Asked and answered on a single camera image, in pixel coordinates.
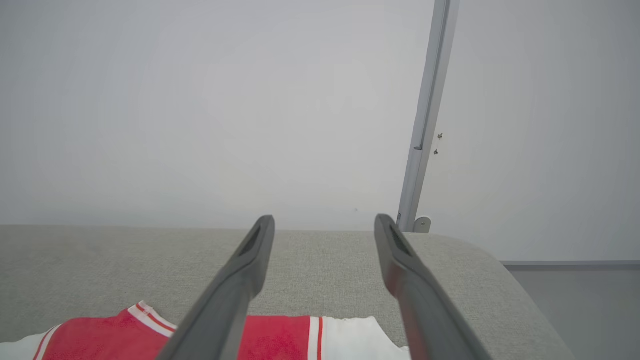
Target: gray fabric upholstery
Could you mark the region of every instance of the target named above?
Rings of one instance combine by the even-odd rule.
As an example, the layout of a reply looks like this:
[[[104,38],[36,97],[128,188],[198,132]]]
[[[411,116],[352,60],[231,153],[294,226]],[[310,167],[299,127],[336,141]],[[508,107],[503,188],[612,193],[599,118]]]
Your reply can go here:
[[[145,300],[179,324],[244,230],[0,226],[0,342]],[[408,234],[494,359],[571,359],[511,274],[463,241]],[[375,316],[406,345],[373,233],[277,231],[253,315]]]

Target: white pole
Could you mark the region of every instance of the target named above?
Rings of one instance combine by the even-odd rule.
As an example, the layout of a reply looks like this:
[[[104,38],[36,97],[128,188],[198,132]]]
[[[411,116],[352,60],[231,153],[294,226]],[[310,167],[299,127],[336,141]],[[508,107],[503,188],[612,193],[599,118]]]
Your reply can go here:
[[[447,77],[459,6],[460,0],[436,0],[433,6],[433,20],[418,98],[418,112],[413,124],[413,136],[397,218],[398,228],[405,232],[413,232],[442,91]]]

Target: red stripe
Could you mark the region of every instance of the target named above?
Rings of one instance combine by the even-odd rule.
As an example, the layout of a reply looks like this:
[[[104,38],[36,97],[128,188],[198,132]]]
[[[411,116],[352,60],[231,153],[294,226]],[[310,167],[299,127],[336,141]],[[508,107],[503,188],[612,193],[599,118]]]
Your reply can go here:
[[[140,306],[140,304],[136,304],[136,307],[138,308],[138,310],[142,311],[143,313],[145,312],[145,310]],[[158,319],[156,319],[155,316],[153,316],[152,314],[147,314],[147,316],[153,320],[156,324],[160,325],[161,327],[164,327],[165,329],[171,331],[171,332],[175,332],[175,329],[173,327],[169,327],[163,323],[161,323]]]
[[[318,325],[318,360],[322,360],[322,316]]]
[[[47,338],[47,335],[49,335],[49,333],[53,330],[53,327],[51,329],[49,329],[49,331],[47,331],[46,334],[44,334],[44,336],[42,337],[42,340],[40,340],[40,345],[38,345],[38,351],[36,351],[36,356],[33,357],[33,360],[36,360],[38,358],[38,354],[40,353],[40,349],[42,348],[42,343],[44,343],[44,339]]]

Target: floor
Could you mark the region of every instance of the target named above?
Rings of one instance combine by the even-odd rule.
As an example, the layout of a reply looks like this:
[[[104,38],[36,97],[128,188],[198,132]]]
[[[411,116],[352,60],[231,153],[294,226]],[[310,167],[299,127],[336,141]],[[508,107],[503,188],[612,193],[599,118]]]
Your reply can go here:
[[[576,359],[640,359],[640,270],[509,271]]]

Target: garment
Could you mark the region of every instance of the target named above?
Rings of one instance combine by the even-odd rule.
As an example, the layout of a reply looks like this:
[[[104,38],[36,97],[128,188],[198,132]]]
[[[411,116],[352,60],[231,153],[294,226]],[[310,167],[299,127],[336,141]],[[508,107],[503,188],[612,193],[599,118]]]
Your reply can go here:
[[[111,318],[76,318],[15,343],[0,343],[0,359],[155,359],[176,326],[144,302]],[[373,317],[247,316],[238,359],[409,360]]]

